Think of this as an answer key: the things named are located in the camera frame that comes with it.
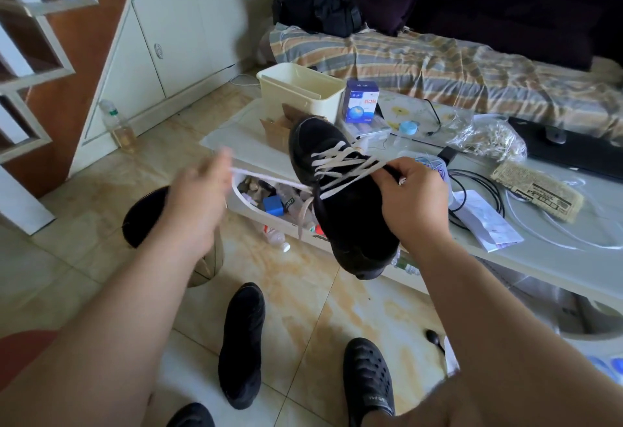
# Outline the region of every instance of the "black laptop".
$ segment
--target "black laptop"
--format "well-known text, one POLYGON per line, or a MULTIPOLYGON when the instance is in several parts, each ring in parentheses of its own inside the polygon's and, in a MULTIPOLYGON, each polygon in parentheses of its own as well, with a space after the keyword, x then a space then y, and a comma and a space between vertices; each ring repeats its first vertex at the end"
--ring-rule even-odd
POLYGON ((557 137, 560 138, 558 142, 564 143, 555 143, 547 137, 546 127, 542 124, 517 117, 509 117, 508 123, 526 142, 531 158, 623 182, 623 147, 568 131, 557 137))

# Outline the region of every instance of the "table surface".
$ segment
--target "table surface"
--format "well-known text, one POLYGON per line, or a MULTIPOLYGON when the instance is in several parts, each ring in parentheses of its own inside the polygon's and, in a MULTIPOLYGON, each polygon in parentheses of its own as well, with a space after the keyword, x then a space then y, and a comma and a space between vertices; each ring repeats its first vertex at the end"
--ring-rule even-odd
MULTIPOLYGON (((414 109, 428 114, 423 101, 413 101, 414 109)), ((435 105, 440 116, 451 113, 453 109, 435 105)), ((298 181, 290 164, 290 157, 268 146, 260 118, 277 119, 280 110, 266 110, 261 99, 256 99, 233 116, 217 130, 202 140, 208 148, 229 147, 234 158, 267 171, 267 174, 298 181)), ((394 137, 384 145, 371 143, 368 153, 382 160, 390 160, 407 148, 393 147, 394 137)), ((437 155, 439 147, 412 141, 410 150, 437 155)), ((572 233, 587 241, 601 245, 615 245, 623 242, 623 186, 619 183, 586 175, 574 170, 550 165, 529 159, 526 165, 544 171, 556 179, 580 183, 577 187, 587 199, 574 224, 564 224, 572 233)), ((460 153, 452 161, 449 169, 476 171, 488 176, 495 169, 493 160, 478 158, 460 153)), ((461 179, 467 189, 476 189, 490 202, 486 191, 470 179, 461 179)), ((453 183, 454 190, 459 190, 453 183)), ((521 228, 507 211, 507 221, 524 237, 525 241, 491 253, 486 253, 471 232, 451 225, 454 238, 472 255, 479 256, 528 274, 542 281, 571 290, 590 299, 597 300, 623 311, 623 250, 604 250, 578 242, 557 229, 546 220, 541 211, 528 203, 511 200, 517 216, 537 233, 548 239, 575 246, 579 250, 567 250, 545 242, 521 228)))

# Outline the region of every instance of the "black bag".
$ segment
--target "black bag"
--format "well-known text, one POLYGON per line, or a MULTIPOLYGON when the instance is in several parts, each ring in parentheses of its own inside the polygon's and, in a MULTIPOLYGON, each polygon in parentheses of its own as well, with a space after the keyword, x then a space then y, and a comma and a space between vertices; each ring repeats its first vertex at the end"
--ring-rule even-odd
POLYGON ((272 11, 275 23, 342 38, 363 25, 355 0, 274 0, 272 11))

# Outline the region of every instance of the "black sneaker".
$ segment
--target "black sneaker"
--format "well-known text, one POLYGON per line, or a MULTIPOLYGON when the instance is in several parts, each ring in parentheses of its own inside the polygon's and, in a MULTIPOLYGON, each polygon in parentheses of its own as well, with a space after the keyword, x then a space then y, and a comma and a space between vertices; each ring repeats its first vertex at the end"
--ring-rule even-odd
POLYGON ((349 146, 346 136, 318 117, 297 122, 290 131, 290 161, 299 180, 313 190, 313 211, 338 263, 359 279, 374 279, 396 251, 398 238, 381 213, 381 191, 370 177, 385 168, 349 146))
POLYGON ((192 403, 177 411, 166 427, 214 427, 214 420, 203 404, 192 403))
POLYGON ((360 427, 370 411, 394 416, 394 391, 389 369, 378 347, 366 338, 354 338, 344 351, 344 394, 348 427, 360 427))
POLYGON ((232 297, 225 316, 219 356, 219 381, 235 409, 246 409, 260 391, 264 296, 257 284, 243 284, 232 297))

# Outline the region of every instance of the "forearm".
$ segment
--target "forearm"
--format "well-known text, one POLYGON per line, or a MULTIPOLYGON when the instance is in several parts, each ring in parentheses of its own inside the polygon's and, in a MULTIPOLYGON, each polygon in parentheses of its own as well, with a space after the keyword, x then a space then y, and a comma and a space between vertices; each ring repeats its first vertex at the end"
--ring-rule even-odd
POLYGON ((622 392, 450 238, 403 242, 491 424, 614 425, 622 392))
POLYGON ((146 239, 2 393, 5 424, 138 425, 194 263, 170 238, 146 239))

